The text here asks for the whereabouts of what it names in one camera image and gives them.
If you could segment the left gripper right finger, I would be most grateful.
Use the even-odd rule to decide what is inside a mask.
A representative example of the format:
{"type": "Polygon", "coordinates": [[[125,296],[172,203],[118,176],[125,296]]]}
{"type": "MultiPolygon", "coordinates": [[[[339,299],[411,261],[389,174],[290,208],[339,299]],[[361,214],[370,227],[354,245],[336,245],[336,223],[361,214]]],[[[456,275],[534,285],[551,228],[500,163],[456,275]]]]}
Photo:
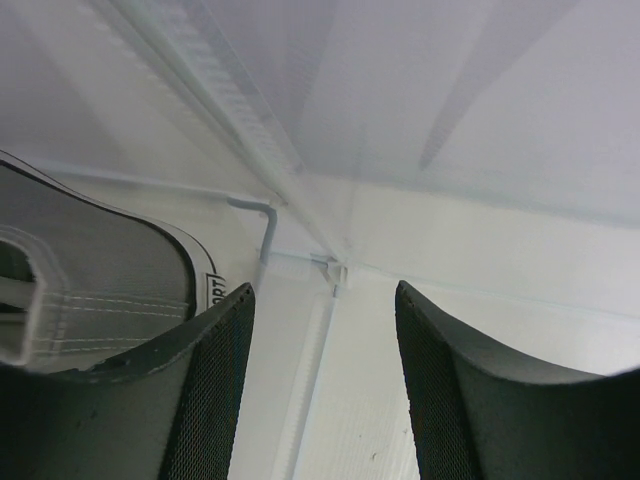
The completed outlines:
{"type": "Polygon", "coordinates": [[[396,336],[424,479],[635,479],[639,372],[543,361],[449,315],[407,282],[396,336]]]}

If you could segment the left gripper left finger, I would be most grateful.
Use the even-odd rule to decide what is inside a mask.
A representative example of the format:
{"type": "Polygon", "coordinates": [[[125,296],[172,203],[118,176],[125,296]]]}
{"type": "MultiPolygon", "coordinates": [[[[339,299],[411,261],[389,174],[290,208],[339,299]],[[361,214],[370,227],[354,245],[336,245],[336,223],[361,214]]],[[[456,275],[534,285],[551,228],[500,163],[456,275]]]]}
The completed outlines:
{"type": "Polygon", "coordinates": [[[255,314],[243,284],[94,367],[1,369],[5,479],[224,479],[255,314]]]}

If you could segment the grey sneaker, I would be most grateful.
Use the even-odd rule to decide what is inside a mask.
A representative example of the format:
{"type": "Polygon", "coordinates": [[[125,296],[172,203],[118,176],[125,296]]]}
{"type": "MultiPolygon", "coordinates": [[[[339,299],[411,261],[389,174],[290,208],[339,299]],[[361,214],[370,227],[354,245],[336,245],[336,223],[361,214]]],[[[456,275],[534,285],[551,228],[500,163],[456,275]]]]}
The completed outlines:
{"type": "Polygon", "coordinates": [[[1,360],[52,373],[140,345],[220,302],[225,279],[184,230],[1,156],[1,360]]]}

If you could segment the white plastic shoe cabinet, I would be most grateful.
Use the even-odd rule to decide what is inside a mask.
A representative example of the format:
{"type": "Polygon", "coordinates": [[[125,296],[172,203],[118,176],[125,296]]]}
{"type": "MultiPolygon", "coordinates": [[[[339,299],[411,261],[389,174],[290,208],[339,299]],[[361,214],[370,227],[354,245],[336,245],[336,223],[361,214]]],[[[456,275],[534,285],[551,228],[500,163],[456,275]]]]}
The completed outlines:
{"type": "Polygon", "coordinates": [[[69,180],[270,200],[267,281],[347,277],[304,374],[262,299],[230,475],[414,479],[392,292],[530,355],[639,363],[635,1],[5,1],[2,143],[69,180]]]}

